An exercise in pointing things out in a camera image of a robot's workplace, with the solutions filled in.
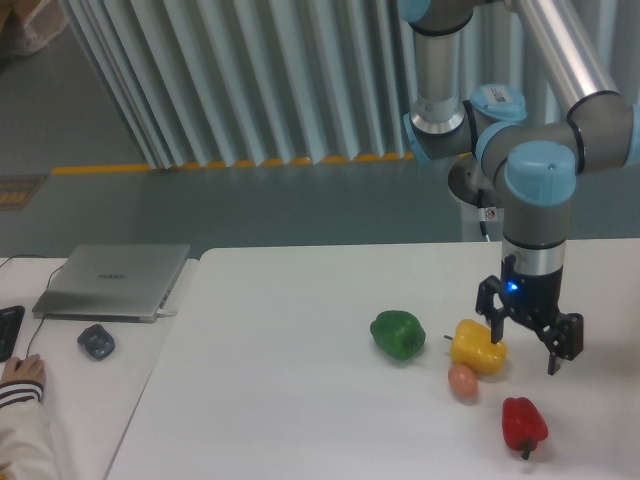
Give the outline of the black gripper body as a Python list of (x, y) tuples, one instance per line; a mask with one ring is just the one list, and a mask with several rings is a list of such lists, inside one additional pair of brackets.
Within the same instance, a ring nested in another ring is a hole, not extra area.
[(515, 267), (514, 255), (502, 260), (499, 297), (509, 316), (526, 328), (554, 326), (559, 314), (563, 268), (544, 275), (526, 275)]

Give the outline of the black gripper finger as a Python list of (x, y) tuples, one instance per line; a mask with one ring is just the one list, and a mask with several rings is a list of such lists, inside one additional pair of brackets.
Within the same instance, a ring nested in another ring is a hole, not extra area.
[(574, 360), (584, 348), (584, 317), (579, 313), (555, 311), (534, 317), (533, 330), (549, 351), (547, 373), (554, 375), (560, 360)]
[(476, 313), (483, 316), (490, 328), (490, 341), (498, 344), (504, 334), (504, 319), (508, 317), (509, 311), (504, 307), (498, 308), (495, 300), (501, 299), (501, 283), (495, 276), (484, 279), (478, 287), (476, 297)]

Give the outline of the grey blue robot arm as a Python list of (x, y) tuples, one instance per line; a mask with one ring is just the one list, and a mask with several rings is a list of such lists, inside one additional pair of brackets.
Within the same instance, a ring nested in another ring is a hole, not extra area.
[(413, 31), (417, 97), (406, 114), (411, 150), (432, 160), (470, 152), (502, 205), (501, 272), (483, 280), (476, 310), (503, 336), (506, 319), (533, 331), (548, 370), (583, 349), (584, 320), (558, 301), (572, 199), (580, 174), (639, 160), (639, 109), (625, 102), (569, 1), (509, 1), (536, 48), (562, 119), (525, 126), (518, 91), (484, 85), (459, 95), (460, 35), (473, 1), (401, 1)]

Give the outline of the white striped sleeve forearm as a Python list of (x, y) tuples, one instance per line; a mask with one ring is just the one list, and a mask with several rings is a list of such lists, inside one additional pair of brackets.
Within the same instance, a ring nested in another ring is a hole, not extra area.
[(60, 478), (42, 396), (35, 381), (1, 385), (2, 479)]

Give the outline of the person's hand on mouse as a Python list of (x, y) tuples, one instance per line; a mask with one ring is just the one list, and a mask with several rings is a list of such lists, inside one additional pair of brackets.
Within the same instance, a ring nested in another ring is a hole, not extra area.
[(1, 385), (10, 383), (37, 383), (41, 387), (46, 384), (45, 362), (39, 354), (24, 359), (11, 357), (5, 362), (1, 375)]

